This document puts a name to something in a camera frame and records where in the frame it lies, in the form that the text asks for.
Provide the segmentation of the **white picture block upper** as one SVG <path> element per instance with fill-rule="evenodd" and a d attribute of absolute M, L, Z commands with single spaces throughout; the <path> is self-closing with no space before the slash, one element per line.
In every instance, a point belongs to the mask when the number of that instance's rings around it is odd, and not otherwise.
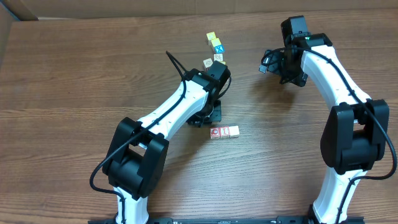
<path fill-rule="evenodd" d="M 213 55 L 213 60 L 214 61 L 219 61 L 219 62 L 223 61 L 223 54 L 214 54 Z"/>

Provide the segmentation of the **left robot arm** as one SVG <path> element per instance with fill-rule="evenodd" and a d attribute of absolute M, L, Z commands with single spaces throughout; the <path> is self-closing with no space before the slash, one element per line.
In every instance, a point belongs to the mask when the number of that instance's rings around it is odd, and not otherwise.
<path fill-rule="evenodd" d="M 102 171 L 117 196 L 118 211 L 110 223 L 147 223 L 147 198 L 163 173 L 172 136 L 185 124 L 200 127 L 221 120 L 220 98 L 231 72 L 221 62 L 206 71 L 192 69 L 177 90 L 150 114 L 118 124 Z"/>

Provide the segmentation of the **yellow wooden block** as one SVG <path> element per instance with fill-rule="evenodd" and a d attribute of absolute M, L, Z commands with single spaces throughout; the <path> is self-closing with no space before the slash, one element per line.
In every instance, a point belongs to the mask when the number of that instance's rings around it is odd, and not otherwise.
<path fill-rule="evenodd" d="M 213 50 L 215 50 L 218 46 L 221 45 L 221 41 L 219 38 L 211 39 L 210 43 Z"/>
<path fill-rule="evenodd" d="M 215 32 L 206 33 L 206 38 L 207 38 L 208 44 L 211 45 L 211 41 L 212 41 L 213 39 L 216 39 L 216 34 L 215 34 Z"/>

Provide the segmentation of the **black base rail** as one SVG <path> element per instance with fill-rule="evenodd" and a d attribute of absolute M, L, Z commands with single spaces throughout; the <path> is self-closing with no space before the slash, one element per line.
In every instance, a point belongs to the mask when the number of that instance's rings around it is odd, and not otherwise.
<path fill-rule="evenodd" d="M 147 224 L 309 224 L 315 223 L 304 216 L 278 216 L 267 219 L 172 219 L 149 218 Z"/>

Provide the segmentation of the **blue X wooden block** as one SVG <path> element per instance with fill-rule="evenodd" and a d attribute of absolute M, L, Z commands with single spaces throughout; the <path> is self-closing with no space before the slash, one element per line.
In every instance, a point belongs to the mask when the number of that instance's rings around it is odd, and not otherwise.
<path fill-rule="evenodd" d="M 215 54 L 223 54 L 224 53 L 223 45 L 217 45 L 217 46 L 213 47 L 213 50 L 214 50 Z"/>

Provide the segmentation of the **yellow top wooden block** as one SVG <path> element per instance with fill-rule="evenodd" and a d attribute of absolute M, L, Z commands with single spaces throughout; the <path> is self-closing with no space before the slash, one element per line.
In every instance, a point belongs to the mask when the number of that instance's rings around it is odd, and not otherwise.
<path fill-rule="evenodd" d="M 211 41 L 212 41 L 213 39 L 216 39 L 216 34 L 215 34 L 215 32 L 206 33 L 206 38 L 207 38 L 208 44 L 211 45 Z"/>

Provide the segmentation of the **white block red side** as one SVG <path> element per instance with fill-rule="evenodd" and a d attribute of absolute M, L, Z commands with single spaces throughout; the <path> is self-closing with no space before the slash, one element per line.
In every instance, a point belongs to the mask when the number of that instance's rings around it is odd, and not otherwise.
<path fill-rule="evenodd" d="M 211 58 L 205 59 L 203 61 L 203 67 L 205 70 L 208 70 L 213 65 L 213 61 Z"/>

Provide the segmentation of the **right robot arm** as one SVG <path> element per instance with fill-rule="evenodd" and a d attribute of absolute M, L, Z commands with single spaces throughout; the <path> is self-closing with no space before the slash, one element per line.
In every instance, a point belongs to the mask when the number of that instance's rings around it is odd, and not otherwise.
<path fill-rule="evenodd" d="M 281 85 L 305 86 L 308 79 L 330 114 L 320 140 L 326 173 L 322 188 L 303 217 L 280 217 L 279 223 L 364 223 L 347 215 L 361 180 L 385 180 L 397 169 L 397 155 L 387 134 L 389 106 L 362 91 L 340 63 L 326 34 L 312 34 L 303 16 L 280 25 L 284 46 L 267 50 L 259 71 L 280 76 Z"/>

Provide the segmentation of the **white ladybug wooden block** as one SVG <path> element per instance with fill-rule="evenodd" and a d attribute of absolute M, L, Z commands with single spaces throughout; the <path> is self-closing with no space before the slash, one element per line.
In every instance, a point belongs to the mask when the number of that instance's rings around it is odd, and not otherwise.
<path fill-rule="evenodd" d="M 229 127 L 229 136 L 231 138 L 237 138 L 239 137 L 240 132 L 239 132 L 239 126 L 230 126 Z"/>

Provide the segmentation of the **red I wooden block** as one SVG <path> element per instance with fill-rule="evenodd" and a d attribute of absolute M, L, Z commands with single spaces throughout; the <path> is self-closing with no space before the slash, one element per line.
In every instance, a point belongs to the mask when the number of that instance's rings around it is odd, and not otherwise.
<path fill-rule="evenodd" d="M 229 138 L 230 137 L 229 126 L 219 127 L 219 131 L 220 131 L 220 138 Z"/>

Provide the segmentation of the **white block blue D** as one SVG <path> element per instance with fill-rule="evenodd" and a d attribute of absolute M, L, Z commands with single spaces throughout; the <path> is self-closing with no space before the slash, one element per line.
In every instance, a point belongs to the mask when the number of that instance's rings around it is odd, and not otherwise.
<path fill-rule="evenodd" d="M 212 127 L 210 128 L 210 138 L 212 139 L 219 139 L 221 137 L 219 127 Z"/>

